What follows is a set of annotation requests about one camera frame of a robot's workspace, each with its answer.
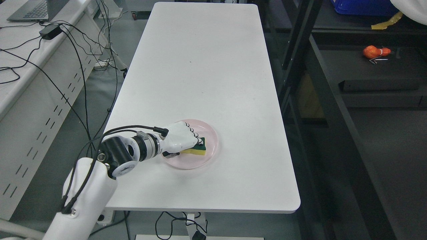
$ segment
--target floor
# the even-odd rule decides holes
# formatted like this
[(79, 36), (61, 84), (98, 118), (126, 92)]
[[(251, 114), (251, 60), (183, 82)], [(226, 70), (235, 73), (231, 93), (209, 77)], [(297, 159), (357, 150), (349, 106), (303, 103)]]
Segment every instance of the floor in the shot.
[[(123, 11), (150, 11), (155, 0), (117, 0)], [(275, 9), (278, 14), (285, 14)], [(146, 20), (134, 21), (129, 12), (114, 22), (111, 30), (111, 43), (125, 64), (129, 66), (138, 45)], [(271, 48), (271, 36), (266, 33), (266, 41)], [(277, 58), (277, 53), (269, 53), (270, 57)], [(118, 89), (123, 78), (118, 75)], [(107, 71), (93, 71), (87, 83), (88, 118), (91, 133), (103, 129), (104, 118), (111, 107), (116, 89), (114, 69)], [(84, 116), (84, 97), (82, 92), (74, 103), (79, 115)], [(77, 117), (71, 112), (65, 119), (49, 152), (41, 163), (33, 181), (28, 187), (18, 208), (11, 218), (11, 222), (27, 226), (36, 230), (46, 231), (53, 219), (61, 196), (62, 183), (68, 175), (73, 161), (77, 158), (80, 148), (87, 142), (86, 134)], [(160, 212), (130, 213), (128, 222), (131, 239), (136, 234), (155, 234), (154, 224)], [(115, 221), (123, 218), (123, 212), (117, 212)], [(207, 213), (210, 236), (228, 237), (264, 237), (273, 239), (301, 239), (297, 216), (295, 214), (235, 214), (235, 213)], [(170, 233), (170, 220), (162, 219), (159, 222), (159, 233)], [(174, 235), (185, 235), (186, 228), (181, 223), (173, 225)], [(0, 238), (10, 235), (0, 232)], [(96, 239), (127, 239), (125, 223), (100, 231), (90, 237)]]

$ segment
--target white robotic arm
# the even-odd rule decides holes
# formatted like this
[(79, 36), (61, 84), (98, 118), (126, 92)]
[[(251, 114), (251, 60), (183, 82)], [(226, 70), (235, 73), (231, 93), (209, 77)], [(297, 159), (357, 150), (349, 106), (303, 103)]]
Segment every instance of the white robotic arm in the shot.
[(202, 140), (187, 123), (177, 122), (166, 129), (168, 132), (161, 135), (137, 132), (132, 138), (120, 135), (109, 137), (102, 142), (94, 164), (91, 158), (79, 159), (74, 176), (71, 172), (64, 184), (63, 194), (66, 195), (72, 179), (66, 205), (70, 206), (72, 196), (78, 193), (93, 168), (90, 178), (70, 209), (56, 214), (43, 240), (87, 239), (117, 188), (116, 177), (132, 170), (139, 161), (157, 154), (173, 157), (180, 151), (202, 144)]

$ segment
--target white desk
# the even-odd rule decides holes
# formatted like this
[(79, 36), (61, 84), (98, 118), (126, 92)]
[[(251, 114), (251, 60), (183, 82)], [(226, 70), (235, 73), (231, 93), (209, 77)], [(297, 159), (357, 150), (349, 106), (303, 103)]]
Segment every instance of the white desk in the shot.
[(106, 129), (189, 118), (216, 130), (213, 159), (194, 170), (161, 156), (139, 163), (117, 179), (108, 208), (289, 214), (299, 207), (255, 5), (153, 8)]
[[(6, 18), (26, 0), (9, 0), (0, 5), (0, 27), (29, 25), (31, 23), (8, 22)], [(70, 0), (53, 19), (65, 20), (97, 39), (99, 28), (89, 16), (84, 14), (88, 0)], [(15, 47), (39, 36), (43, 27), (35, 24), (30, 27), (0, 29), (0, 48)], [(76, 30), (72, 35), (83, 47), (88, 47), (82, 35)], [(38, 46), (33, 40), (12, 53), (26, 58)], [(100, 39), (105, 45), (105, 38)], [(84, 54), (79, 47), (85, 78), (89, 76), (95, 58)], [(92, 44), (94, 53), (100, 49)], [(43, 40), (41, 48), (35, 51), (30, 61), (40, 66), (72, 104), (83, 87), (79, 61), (70, 41), (64, 34), (53, 40)], [(0, 52), (0, 65), (19, 66), (24, 61), (5, 52)], [(9, 220), (49, 146), (56, 136), (70, 107), (54, 88), (47, 77), (36, 67), (27, 64), (17, 69), (21, 79), (0, 85), (0, 218)], [(0, 81), (13, 80), (11, 71), (0, 72)]]

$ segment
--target pink plate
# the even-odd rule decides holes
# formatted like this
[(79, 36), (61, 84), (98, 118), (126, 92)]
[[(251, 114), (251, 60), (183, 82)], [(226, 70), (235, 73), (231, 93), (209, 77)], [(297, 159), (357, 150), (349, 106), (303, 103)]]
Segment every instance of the pink plate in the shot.
[(194, 132), (198, 133), (200, 137), (205, 138), (206, 154), (195, 155), (181, 153), (173, 158), (165, 158), (165, 160), (171, 166), (179, 169), (195, 169), (205, 164), (213, 155), (215, 155), (218, 150), (218, 136), (216, 135), (215, 130), (205, 122), (196, 119), (185, 119), (182, 121), (188, 123), (190, 127), (194, 129)]

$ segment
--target orange object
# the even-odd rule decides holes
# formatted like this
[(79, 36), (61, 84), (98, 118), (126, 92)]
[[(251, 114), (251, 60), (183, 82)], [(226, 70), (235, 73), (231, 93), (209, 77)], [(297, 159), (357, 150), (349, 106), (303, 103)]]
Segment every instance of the orange object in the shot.
[(391, 53), (391, 50), (388, 48), (376, 48), (375, 46), (367, 46), (363, 50), (363, 55), (369, 59), (373, 59), (379, 56), (387, 56)]

